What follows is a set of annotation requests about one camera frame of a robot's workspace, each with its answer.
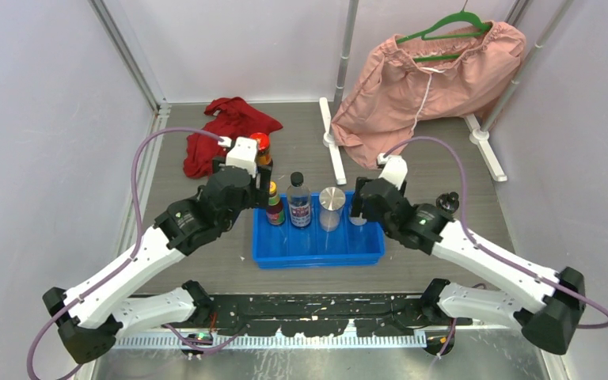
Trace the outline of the silver lid grain jar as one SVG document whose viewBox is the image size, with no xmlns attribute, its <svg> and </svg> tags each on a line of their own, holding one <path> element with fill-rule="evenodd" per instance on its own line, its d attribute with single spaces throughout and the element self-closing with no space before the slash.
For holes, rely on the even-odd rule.
<svg viewBox="0 0 608 380">
<path fill-rule="evenodd" d="M 327 187 L 320 191 L 319 216 L 320 227 L 325 232 L 332 232 L 338 228 L 346 202 L 346 196 L 338 187 Z"/>
</svg>

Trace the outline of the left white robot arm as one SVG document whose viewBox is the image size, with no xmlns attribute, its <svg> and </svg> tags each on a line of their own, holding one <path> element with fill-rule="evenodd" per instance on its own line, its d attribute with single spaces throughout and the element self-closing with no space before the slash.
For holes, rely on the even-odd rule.
<svg viewBox="0 0 608 380">
<path fill-rule="evenodd" d="M 211 297 L 189 280 L 174 290 L 147 298 L 132 294 L 155 275 L 231 230 L 243 210 L 266 208 L 270 165 L 256 173 L 216 158 L 207 183 L 189 198 L 171 203 L 125 252 L 85 282 L 64 290 L 53 287 L 43 301 L 58 315 L 57 332 L 77 364 L 100 358 L 121 338 L 168 323 L 201 327 L 215 311 Z"/>
</svg>

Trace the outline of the clear bottle black cap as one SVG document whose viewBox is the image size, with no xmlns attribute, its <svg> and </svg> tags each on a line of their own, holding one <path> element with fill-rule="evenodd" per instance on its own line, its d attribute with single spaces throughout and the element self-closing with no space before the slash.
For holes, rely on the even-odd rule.
<svg viewBox="0 0 608 380">
<path fill-rule="evenodd" d="M 291 185 L 287 189 L 287 203 L 291 224 L 297 228 L 305 228 L 311 222 L 310 190 L 304 185 L 301 172 L 293 172 L 290 176 Z"/>
</svg>

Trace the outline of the yellow cap sauce bottle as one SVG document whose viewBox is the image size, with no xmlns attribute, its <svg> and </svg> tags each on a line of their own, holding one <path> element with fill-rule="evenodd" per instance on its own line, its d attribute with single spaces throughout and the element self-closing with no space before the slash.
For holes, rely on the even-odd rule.
<svg viewBox="0 0 608 380">
<path fill-rule="evenodd" d="M 285 222 L 285 211 L 282 198 L 278 192 L 277 184 L 271 181 L 269 185 L 269 199 L 266 208 L 268 222 L 272 226 L 280 226 Z"/>
</svg>

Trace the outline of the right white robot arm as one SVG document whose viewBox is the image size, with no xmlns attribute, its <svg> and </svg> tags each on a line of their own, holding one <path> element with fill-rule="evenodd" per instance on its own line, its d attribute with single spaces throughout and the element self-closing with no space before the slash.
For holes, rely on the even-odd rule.
<svg viewBox="0 0 608 380">
<path fill-rule="evenodd" d="M 568 351 L 585 311 L 574 296 L 585 294 L 581 272 L 545 268 L 476 234 L 466 235 L 461 221 L 433 204 L 410 204 L 404 191 L 384 178 L 356 179 L 350 214 L 377 222 L 405 248 L 448 260 L 497 288 L 482 291 L 433 279 L 420 303 L 427 322 L 477 319 L 516 329 L 543 351 Z"/>
</svg>

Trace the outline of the black cap shaker bottle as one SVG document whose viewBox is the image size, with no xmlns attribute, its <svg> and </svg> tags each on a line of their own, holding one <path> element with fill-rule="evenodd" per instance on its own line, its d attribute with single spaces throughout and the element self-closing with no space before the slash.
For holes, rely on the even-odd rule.
<svg viewBox="0 0 608 380">
<path fill-rule="evenodd" d="M 349 217 L 348 220 L 354 226 L 364 226 L 367 224 L 367 220 L 362 217 Z"/>
</svg>

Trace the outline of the blue plastic divided bin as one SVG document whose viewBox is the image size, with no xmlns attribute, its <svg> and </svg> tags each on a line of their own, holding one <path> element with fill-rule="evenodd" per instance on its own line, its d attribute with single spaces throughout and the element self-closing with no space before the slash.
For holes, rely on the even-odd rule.
<svg viewBox="0 0 608 380">
<path fill-rule="evenodd" d="M 376 222 L 357 226 L 348 212 L 353 192 L 346 202 L 338 227 L 327 232 L 320 227 L 318 194 L 312 194 L 313 220 L 298 228 L 290 221 L 279 226 L 268 222 L 266 210 L 253 211 L 252 258 L 261 269 L 314 268 L 374 265 L 384 257 L 384 233 Z"/>
</svg>

